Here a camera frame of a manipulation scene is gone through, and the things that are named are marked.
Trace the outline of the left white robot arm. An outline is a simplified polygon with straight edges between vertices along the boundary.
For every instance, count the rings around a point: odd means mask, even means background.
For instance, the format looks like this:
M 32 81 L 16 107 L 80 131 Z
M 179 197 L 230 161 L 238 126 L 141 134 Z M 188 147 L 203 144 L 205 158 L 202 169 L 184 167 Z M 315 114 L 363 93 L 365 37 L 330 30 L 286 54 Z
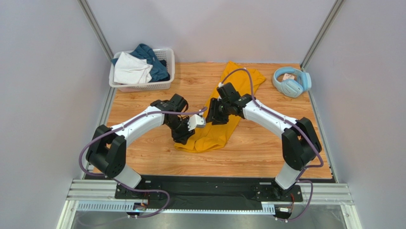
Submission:
M 115 180 L 121 187 L 142 192 L 144 179 L 126 163 L 127 147 L 150 130 L 166 125 L 174 142 L 186 144 L 195 129 L 205 126 L 202 111 L 187 112 L 188 102 L 174 94 L 170 100 L 156 100 L 133 118 L 112 127 L 96 128 L 81 155 L 98 169 L 101 177 Z

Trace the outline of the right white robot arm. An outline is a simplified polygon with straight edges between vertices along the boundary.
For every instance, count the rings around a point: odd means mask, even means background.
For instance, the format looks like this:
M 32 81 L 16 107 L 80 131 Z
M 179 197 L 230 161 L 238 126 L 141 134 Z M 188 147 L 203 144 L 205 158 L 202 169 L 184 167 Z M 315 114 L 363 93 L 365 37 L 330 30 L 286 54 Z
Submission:
M 231 116 L 259 124 L 282 141 L 284 165 L 271 184 L 271 196 L 288 197 L 302 172 L 319 156 L 321 143 L 308 118 L 295 119 L 262 104 L 251 94 L 240 95 L 231 83 L 220 83 L 218 98 L 210 100 L 206 121 L 212 125 L 225 125 Z

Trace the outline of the yellow t shirt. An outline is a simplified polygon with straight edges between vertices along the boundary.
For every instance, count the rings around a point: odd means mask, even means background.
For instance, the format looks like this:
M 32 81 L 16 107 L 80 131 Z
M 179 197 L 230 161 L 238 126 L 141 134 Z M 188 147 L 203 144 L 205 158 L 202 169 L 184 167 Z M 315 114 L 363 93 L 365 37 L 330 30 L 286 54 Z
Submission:
M 266 78 L 257 69 L 243 70 L 243 67 L 229 61 L 220 78 L 226 89 L 231 89 L 230 95 L 239 97 L 251 95 L 251 89 L 256 92 Z M 204 112 L 206 126 L 195 129 L 193 136 L 189 137 L 186 144 L 176 143 L 175 149 L 189 153 L 204 153 L 225 147 L 235 128 L 241 120 L 229 101 L 221 99 L 216 89 L 206 102 L 208 110 Z

